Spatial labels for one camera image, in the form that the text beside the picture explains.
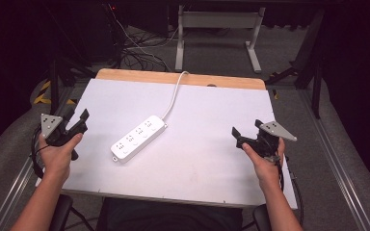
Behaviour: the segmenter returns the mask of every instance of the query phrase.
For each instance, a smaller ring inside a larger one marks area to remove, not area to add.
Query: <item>hand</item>
[[[70,174],[71,151],[80,142],[80,140],[82,140],[82,138],[83,134],[79,133],[65,145],[56,147],[47,146],[46,140],[40,134],[39,147],[43,148],[40,151],[40,155],[45,165],[43,177],[53,176],[60,178],[64,183]]]
[[[268,187],[279,188],[278,180],[278,167],[274,163],[271,163],[264,158],[260,157],[247,143],[243,143],[243,150],[251,158],[254,164],[254,170],[256,171],[257,177],[259,178],[259,185],[262,190]],[[280,156],[280,162],[283,163],[284,153],[284,140],[280,138],[278,140],[277,154]]]

